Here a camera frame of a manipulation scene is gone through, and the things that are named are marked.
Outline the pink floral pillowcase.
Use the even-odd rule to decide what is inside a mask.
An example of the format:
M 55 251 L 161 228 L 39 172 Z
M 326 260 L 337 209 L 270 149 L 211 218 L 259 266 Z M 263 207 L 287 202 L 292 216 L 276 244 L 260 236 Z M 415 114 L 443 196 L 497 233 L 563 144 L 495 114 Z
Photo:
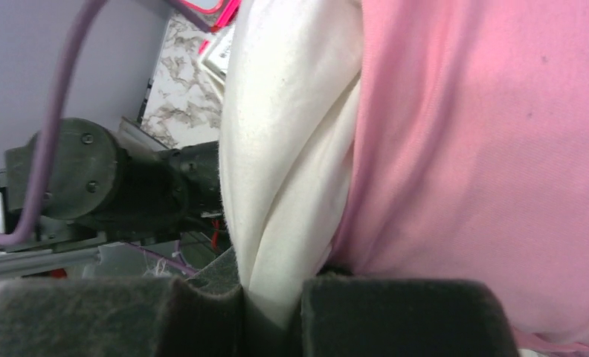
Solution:
M 589 351 L 589 1 L 364 1 L 330 260 L 485 283 L 519 346 Z

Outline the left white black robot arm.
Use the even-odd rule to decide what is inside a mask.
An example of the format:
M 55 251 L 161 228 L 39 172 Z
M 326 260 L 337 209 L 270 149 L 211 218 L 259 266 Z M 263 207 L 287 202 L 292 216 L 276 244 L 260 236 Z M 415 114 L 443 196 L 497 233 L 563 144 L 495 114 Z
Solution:
M 31 235 L 0 255 L 62 253 L 114 242 L 152 245 L 226 235 L 215 141 L 152 149 L 81 118 L 60 128 L 42 212 Z

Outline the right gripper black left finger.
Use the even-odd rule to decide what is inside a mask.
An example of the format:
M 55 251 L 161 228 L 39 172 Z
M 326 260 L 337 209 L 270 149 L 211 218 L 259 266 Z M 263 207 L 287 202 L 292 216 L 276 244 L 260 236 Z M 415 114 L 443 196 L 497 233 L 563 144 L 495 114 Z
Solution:
M 180 277 L 0 281 L 0 356 L 240 356 L 235 253 Z

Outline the white pillow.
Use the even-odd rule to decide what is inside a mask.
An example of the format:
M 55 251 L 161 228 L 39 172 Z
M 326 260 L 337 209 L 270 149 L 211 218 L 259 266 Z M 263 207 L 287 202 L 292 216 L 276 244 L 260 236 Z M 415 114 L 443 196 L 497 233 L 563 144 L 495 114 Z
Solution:
M 352 172 L 358 1 L 244 1 L 219 143 L 225 219 L 254 322 L 285 328 L 326 262 Z

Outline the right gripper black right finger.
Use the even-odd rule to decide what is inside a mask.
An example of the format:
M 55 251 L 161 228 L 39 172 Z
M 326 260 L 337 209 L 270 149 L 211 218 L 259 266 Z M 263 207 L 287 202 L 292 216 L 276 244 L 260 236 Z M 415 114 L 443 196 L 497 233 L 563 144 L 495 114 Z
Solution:
M 301 298 L 304 356 L 517 356 L 500 302 L 467 280 L 317 277 Z

